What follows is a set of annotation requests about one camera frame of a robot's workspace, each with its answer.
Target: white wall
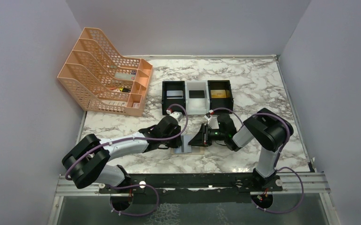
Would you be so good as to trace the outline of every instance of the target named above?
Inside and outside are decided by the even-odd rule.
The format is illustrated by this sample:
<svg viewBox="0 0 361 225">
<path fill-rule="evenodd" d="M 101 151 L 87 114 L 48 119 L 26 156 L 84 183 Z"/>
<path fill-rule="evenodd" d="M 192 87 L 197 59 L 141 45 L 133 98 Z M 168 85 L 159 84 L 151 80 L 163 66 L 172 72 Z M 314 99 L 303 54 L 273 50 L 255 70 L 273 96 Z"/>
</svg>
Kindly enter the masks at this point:
<svg viewBox="0 0 361 225">
<path fill-rule="evenodd" d="M 48 220 L 82 115 L 56 76 L 80 33 L 64 0 L 0 0 L 0 225 Z"/>
<path fill-rule="evenodd" d="M 125 55 L 280 54 L 310 0 L 66 0 Z"/>
<path fill-rule="evenodd" d="M 361 224 L 361 1 L 312 0 L 280 65 L 341 223 Z"/>
</svg>

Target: black plastic container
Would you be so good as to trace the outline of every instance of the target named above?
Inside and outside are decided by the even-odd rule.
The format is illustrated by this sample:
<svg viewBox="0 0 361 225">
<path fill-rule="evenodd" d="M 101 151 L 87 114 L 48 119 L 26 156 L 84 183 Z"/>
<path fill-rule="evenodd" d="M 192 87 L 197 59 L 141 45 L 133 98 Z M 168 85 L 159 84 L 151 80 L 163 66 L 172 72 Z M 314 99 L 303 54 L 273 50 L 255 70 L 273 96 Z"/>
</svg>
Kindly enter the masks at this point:
<svg viewBox="0 0 361 225">
<path fill-rule="evenodd" d="M 168 96 L 167 91 L 182 91 L 182 95 Z M 167 108 L 171 104 L 179 104 L 186 109 L 186 94 L 184 89 L 184 81 L 163 81 L 161 104 L 163 115 L 167 115 Z M 182 112 L 184 114 L 183 110 L 178 106 L 174 106 L 171 109 L 174 112 Z"/>
<path fill-rule="evenodd" d="M 209 89 L 209 98 L 210 98 L 210 108 L 216 109 L 219 107 L 227 108 L 233 110 L 234 107 L 234 99 L 233 93 L 231 92 L 231 85 L 229 80 L 225 81 L 208 81 L 208 89 Z M 226 98 L 212 98 L 211 91 L 212 90 L 225 90 Z M 230 113 L 227 110 L 217 110 L 215 114 L 223 114 Z"/>
</svg>

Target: perforated plastic basket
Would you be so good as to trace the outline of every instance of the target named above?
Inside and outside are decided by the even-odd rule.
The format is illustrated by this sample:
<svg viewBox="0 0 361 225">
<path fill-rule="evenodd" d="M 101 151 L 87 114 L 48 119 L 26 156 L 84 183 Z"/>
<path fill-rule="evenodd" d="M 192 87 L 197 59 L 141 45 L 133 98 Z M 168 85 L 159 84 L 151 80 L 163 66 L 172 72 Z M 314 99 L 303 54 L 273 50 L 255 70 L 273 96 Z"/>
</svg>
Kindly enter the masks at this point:
<svg viewBox="0 0 361 225">
<path fill-rule="evenodd" d="M 93 37 L 103 40 L 101 36 L 96 35 L 102 34 L 101 30 L 85 28 L 60 71 L 58 79 L 86 111 L 141 116 L 151 81 L 152 65 L 143 59 L 121 56 L 105 36 L 102 44 L 107 49 L 103 49 L 93 39 L 82 38 L 90 31 L 95 34 Z M 117 56 L 114 57 L 116 60 L 113 60 L 107 52 Z M 119 79 L 116 76 L 131 79 Z M 119 88 L 131 91 L 119 92 Z"/>
</svg>

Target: marble tabletop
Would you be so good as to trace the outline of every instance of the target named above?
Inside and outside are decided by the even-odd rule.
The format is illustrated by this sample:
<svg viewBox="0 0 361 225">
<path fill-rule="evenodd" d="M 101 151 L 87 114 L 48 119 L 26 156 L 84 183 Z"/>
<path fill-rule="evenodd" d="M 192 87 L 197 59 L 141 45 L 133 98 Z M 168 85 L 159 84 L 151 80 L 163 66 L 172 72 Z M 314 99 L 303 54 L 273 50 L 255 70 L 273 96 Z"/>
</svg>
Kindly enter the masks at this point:
<svg viewBox="0 0 361 225">
<path fill-rule="evenodd" d="M 141 128 L 156 124 L 164 116 L 161 112 L 162 81 L 230 80 L 234 97 L 234 111 L 242 120 L 263 107 L 285 118 L 294 127 L 294 134 L 285 146 L 278 167 L 289 166 L 298 172 L 309 171 L 305 152 L 297 132 L 295 120 L 274 59 L 182 59 L 148 60 L 154 67 L 142 117 L 130 117 L 100 112 L 88 112 L 82 137 L 95 134 L 98 138 L 130 135 Z M 238 129 L 241 123 L 231 115 Z M 186 134 L 194 135 L 203 116 L 190 116 Z M 260 145 L 253 140 L 238 152 L 213 144 L 203 155 L 172 155 L 170 150 L 154 150 L 127 155 L 110 161 L 122 165 L 128 173 L 231 173 L 252 172 L 260 153 Z"/>
</svg>

